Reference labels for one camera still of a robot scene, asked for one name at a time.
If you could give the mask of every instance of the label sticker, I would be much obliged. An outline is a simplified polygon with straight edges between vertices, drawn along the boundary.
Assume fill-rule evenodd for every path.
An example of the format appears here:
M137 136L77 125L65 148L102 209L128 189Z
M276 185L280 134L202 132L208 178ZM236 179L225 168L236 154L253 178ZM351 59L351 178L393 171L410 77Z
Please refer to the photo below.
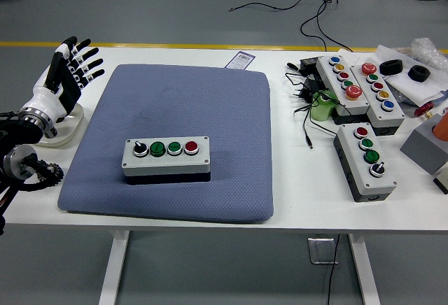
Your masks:
M237 55L225 66L227 69L246 69L247 66L255 59L255 55L250 55L243 51L239 51Z

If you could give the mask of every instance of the yellow floor line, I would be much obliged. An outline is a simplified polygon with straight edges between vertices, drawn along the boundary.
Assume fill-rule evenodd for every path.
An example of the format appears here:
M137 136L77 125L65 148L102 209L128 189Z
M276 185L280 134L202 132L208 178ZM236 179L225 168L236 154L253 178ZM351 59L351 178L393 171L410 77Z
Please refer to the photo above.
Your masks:
M4 48L56 48L60 42L52 41L0 41ZM276 45L221 45L221 44L154 44L154 43L92 43L99 48L183 48L199 50L273 50L273 51L324 51L323 46L276 46ZM340 47L328 46L327 50L337 52ZM354 52L374 52L376 48L351 48ZM439 50L448 54L448 49Z

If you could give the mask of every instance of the gray floor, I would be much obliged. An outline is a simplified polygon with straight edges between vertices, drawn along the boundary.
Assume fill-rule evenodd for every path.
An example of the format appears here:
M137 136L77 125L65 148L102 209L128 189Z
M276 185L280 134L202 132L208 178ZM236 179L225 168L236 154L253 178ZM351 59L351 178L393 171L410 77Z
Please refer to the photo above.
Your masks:
M69 36L105 43L199 43L322 46L300 34L319 0L0 0L0 41L60 42ZM326 34L353 48L407 47L429 37L448 48L448 1L339 0L319 20ZM318 34L315 23L307 33ZM54 48L0 45L0 111L18 109ZM0 238L0 304L95 304L111 236L105 232L6 228ZM132 235L118 303L325 304L328 267L309 263L297 234ZM447 236L367 237L382 304L446 304ZM344 237L332 304L360 304Z

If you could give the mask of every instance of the black rubber ring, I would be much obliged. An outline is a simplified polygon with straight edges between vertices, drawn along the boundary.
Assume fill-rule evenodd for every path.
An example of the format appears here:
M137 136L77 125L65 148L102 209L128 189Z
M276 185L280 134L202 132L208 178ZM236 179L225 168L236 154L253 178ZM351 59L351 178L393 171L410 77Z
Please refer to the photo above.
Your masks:
M379 72L383 76L393 76L403 71L403 62L400 59L389 60L379 65Z
M424 66L420 65L414 65L411 67L409 72L407 72L407 75L413 80L417 81L418 83L422 83L427 78L429 78L429 75L431 72Z

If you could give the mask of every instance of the white robotic hand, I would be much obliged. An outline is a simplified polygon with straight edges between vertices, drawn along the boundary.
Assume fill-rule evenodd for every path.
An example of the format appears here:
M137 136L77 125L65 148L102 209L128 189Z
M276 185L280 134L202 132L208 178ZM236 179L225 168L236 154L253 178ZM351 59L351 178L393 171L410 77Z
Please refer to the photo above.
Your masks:
M82 54L90 39L76 45L76 37L65 40L55 51L50 66L42 73L33 88L33 98L18 114L19 119L37 125L45 137L57 135L55 123L74 109L81 96L81 90L92 80L104 74L103 69L92 69L102 64L103 59L87 64L87 60L99 50L93 48Z

